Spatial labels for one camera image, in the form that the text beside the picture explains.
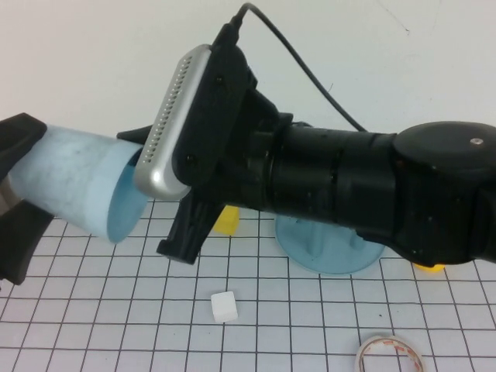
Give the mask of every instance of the grid paper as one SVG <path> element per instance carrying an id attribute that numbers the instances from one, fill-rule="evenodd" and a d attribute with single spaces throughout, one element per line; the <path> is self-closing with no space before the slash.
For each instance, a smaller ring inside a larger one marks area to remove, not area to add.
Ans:
<path id="1" fill-rule="evenodd" d="M 155 253 L 177 203 L 151 201 L 116 246 L 56 219 L 28 277 L 0 291 L 2 372 L 352 372 L 360 343 L 395 334 L 427 371 L 496 370 L 496 266 L 429 274 L 386 249 L 366 270 L 326 277 L 290 261 L 274 217 L 241 211 L 194 266 Z M 214 322 L 210 296 L 234 291 L 239 318 Z M 366 370 L 410 371 L 397 355 Z"/>

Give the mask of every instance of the black cable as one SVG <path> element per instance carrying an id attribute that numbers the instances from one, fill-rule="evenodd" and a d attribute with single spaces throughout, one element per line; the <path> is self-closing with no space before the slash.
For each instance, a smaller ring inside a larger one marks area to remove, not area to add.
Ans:
<path id="1" fill-rule="evenodd" d="M 293 56 L 294 60 L 298 66 L 306 73 L 310 81 L 317 87 L 317 89 L 322 93 L 322 95 L 329 101 L 329 103 L 336 109 L 339 114 L 346 119 L 356 130 L 359 132 L 366 132 L 365 128 L 363 128 L 346 110 L 327 92 L 322 83 L 318 80 L 318 78 L 313 74 L 313 72 L 308 68 L 307 64 L 302 60 L 298 52 L 294 49 L 294 47 L 289 43 L 288 39 L 284 37 L 284 35 L 277 29 L 277 27 L 267 18 L 266 15 L 262 13 L 260 9 L 258 9 L 255 5 L 247 2 L 241 6 L 238 13 L 232 18 L 231 23 L 239 30 L 241 24 L 243 23 L 243 17 L 248 11 L 251 11 L 255 16 L 257 16 L 260 21 L 262 21 L 265 26 L 281 41 L 284 47 L 288 50 L 289 54 Z"/>

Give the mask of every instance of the screw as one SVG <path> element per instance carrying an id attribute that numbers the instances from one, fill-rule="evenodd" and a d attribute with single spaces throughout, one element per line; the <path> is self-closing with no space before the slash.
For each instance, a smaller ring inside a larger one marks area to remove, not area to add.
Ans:
<path id="1" fill-rule="evenodd" d="M 186 156 L 186 164 L 190 167 L 196 167 L 198 161 L 195 155 L 187 155 Z"/>
<path id="2" fill-rule="evenodd" d="M 484 140 L 481 139 L 481 138 L 473 138 L 470 140 L 470 143 L 472 143 L 473 145 L 481 145 L 482 143 L 484 143 Z"/>

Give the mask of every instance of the robotic arm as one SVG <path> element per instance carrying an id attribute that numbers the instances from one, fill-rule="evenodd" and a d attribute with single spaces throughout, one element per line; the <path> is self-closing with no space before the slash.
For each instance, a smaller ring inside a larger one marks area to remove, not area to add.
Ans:
<path id="1" fill-rule="evenodd" d="M 211 46 L 180 59 L 152 126 L 118 135 L 143 144 L 136 185 L 151 197 L 181 200 L 157 252 L 194 263 L 224 206 L 237 205 L 347 226 L 423 266 L 496 262 L 496 128 L 434 122 L 382 134 L 350 117 L 361 131 L 293 122 L 257 90 L 236 45 L 243 15 Z M 0 180 L 43 135 L 43 124 L 23 118 L 38 134 L 0 140 Z M 11 130 L 6 123 L 0 139 Z M 0 277 L 16 284 L 52 218 L 36 213 L 44 218 L 22 244 L 2 229 L 12 216 L 0 217 Z M 12 256 L 24 264 L 13 268 L 5 259 Z"/>

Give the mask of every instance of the white wall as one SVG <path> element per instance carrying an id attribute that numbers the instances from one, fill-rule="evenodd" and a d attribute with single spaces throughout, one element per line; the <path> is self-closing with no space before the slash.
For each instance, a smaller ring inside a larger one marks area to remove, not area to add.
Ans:
<path id="1" fill-rule="evenodd" d="M 0 119 L 28 112 L 110 136 L 149 125 L 178 59 L 212 42 L 240 4 L 0 0 Z M 369 130 L 443 119 L 496 125 L 496 2 L 256 4 Z M 348 128 L 251 15 L 239 44 L 280 110 L 314 126 Z"/>

